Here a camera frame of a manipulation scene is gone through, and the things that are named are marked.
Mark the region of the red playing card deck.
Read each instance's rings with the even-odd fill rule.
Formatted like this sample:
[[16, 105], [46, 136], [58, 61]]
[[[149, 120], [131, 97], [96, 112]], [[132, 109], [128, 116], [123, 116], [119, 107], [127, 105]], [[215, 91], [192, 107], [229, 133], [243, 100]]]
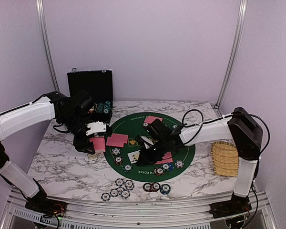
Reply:
[[105, 152], [106, 148], [104, 137], [92, 137], [90, 138], [90, 142], [93, 143], [94, 151], [96, 154]]

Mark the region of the blue small blind button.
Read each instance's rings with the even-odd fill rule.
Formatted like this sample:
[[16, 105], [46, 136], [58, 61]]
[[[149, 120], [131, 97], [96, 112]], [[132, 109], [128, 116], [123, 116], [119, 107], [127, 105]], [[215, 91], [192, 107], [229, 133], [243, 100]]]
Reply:
[[168, 163], [168, 169], [167, 171], [172, 171], [174, 169], [174, 166], [172, 163]]

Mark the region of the brown chip stack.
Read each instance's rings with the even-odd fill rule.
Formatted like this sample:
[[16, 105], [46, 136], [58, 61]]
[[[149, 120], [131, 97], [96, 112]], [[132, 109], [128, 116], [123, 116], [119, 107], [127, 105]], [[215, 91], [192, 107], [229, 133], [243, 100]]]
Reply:
[[157, 182], [151, 183], [151, 191], [152, 192], [157, 192], [160, 189], [160, 184]]

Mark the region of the blue chips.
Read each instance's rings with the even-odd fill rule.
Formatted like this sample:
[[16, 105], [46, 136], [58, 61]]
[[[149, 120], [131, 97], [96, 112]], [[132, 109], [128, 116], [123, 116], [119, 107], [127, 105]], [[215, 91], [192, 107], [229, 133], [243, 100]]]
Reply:
[[176, 168], [183, 168], [183, 167], [184, 167], [184, 162], [181, 161], [181, 160], [177, 160], [177, 161], [175, 162], [175, 167], [176, 167]]
[[111, 150], [112, 155], [117, 156], [121, 153], [121, 150], [119, 148], [112, 148]]

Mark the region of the teal chip stack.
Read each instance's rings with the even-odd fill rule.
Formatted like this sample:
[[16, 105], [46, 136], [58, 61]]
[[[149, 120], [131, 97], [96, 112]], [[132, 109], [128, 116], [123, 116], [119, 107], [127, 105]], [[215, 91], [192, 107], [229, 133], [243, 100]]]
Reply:
[[167, 195], [167, 194], [170, 193], [170, 191], [171, 191], [170, 185], [168, 185], [168, 184], [163, 184], [163, 185], [160, 186], [160, 192], [161, 192], [161, 194]]

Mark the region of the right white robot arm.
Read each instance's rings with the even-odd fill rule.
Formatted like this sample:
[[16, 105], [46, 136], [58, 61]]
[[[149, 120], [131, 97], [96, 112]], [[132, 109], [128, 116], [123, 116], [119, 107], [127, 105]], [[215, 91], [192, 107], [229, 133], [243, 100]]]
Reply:
[[147, 166], [162, 160], [168, 151], [178, 151], [197, 143], [230, 139], [233, 140], [239, 157], [238, 175], [231, 200], [226, 209], [236, 214], [245, 206], [252, 182], [258, 173], [260, 156], [269, 143], [262, 144], [263, 128], [256, 122], [257, 115], [249, 114], [244, 108], [237, 107], [230, 114], [197, 124], [181, 123], [170, 129], [162, 121], [156, 119], [151, 124], [144, 124], [144, 130], [152, 138], [148, 142], [141, 136], [137, 141], [139, 150], [138, 166]]

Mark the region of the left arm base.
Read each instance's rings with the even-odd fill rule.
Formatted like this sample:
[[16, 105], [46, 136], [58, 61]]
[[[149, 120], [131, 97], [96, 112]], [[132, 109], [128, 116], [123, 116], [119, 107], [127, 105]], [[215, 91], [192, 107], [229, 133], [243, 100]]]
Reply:
[[25, 204], [25, 208], [43, 213], [45, 217], [57, 216], [63, 217], [67, 203], [54, 199], [42, 198], [32, 199], [29, 198]]

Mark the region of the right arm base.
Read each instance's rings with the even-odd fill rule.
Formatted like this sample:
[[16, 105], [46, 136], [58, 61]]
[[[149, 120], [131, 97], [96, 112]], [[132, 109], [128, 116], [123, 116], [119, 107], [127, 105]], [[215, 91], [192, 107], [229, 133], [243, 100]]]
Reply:
[[244, 212], [248, 212], [252, 209], [252, 206], [248, 203], [223, 201], [210, 204], [209, 213], [213, 215], [213, 218], [228, 217]]

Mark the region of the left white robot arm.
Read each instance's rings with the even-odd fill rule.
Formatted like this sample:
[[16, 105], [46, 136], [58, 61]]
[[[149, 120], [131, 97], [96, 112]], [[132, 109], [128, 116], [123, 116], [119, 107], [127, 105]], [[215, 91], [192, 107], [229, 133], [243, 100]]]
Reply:
[[17, 187], [40, 212], [47, 212], [51, 202], [42, 187], [7, 155], [2, 141], [32, 125], [55, 119], [79, 140], [87, 140], [85, 118], [93, 107], [92, 97], [80, 91], [67, 97], [54, 91], [24, 105], [0, 113], [0, 175]]

